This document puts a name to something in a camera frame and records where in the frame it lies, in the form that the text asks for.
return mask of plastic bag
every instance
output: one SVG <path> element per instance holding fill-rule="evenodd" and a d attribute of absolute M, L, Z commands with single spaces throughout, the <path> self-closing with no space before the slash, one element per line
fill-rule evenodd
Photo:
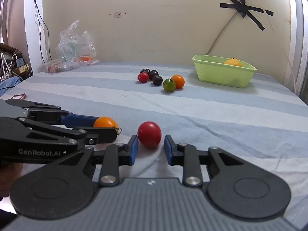
<path fill-rule="evenodd" d="M 58 73 L 77 67 L 96 64 L 96 51 L 90 34 L 85 31 L 80 37 L 75 33 L 78 20 L 60 33 L 60 42 L 55 48 L 61 59 L 49 61 L 45 68 L 49 73 Z"/>

